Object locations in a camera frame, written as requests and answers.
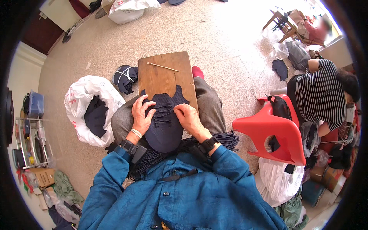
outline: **floor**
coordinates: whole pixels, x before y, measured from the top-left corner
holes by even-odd
[[[106,16],[91,16],[67,43],[60,41],[44,63],[38,91],[45,96],[48,147],[57,168],[70,177],[75,190],[87,197],[106,151],[80,142],[66,116],[64,97],[73,82],[86,75],[110,80],[120,65],[137,66],[142,57],[187,51],[191,64],[203,70],[205,80],[222,99],[226,127],[231,130],[235,118],[261,109],[257,97],[287,85],[272,71],[276,59],[272,44],[280,32],[270,31],[274,24],[262,31],[274,6],[274,1],[165,3],[124,25]],[[138,94],[138,86],[133,90],[133,94],[123,95],[126,101]],[[258,158],[247,153],[255,147],[246,135],[239,136],[238,154],[255,173]]]

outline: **gray trousers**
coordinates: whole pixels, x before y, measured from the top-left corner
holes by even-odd
[[[197,95],[199,119],[211,134],[226,133],[226,124],[222,113],[222,101],[216,91],[200,77],[194,78]],[[133,127],[132,107],[138,96],[122,105],[111,118],[111,127],[115,142],[119,144]]]

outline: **red slipper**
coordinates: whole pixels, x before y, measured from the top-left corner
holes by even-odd
[[[200,77],[203,80],[205,79],[204,76],[203,76],[202,70],[198,66],[193,66],[192,67],[192,73],[193,73],[193,78]]]

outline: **needle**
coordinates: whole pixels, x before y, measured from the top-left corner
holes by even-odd
[[[172,69],[172,68],[165,67],[165,66],[161,66],[161,65],[157,65],[157,64],[153,64],[153,63],[151,63],[151,62],[147,62],[147,64],[149,64],[149,65],[154,65],[154,66],[159,66],[159,67],[166,68],[166,69],[169,69],[169,70],[174,70],[174,69]]]

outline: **red plastic chair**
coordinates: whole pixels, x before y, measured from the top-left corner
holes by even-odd
[[[278,96],[284,99],[289,106],[292,121],[272,115],[271,103],[267,103],[256,115],[235,119],[233,128],[248,135],[253,140],[258,152],[248,152],[249,154],[304,166],[306,161],[297,114],[287,95],[282,94]],[[259,98],[258,101],[262,103],[267,101],[267,98]],[[276,136],[280,148],[274,152],[267,152],[265,141],[268,136],[272,135]]]

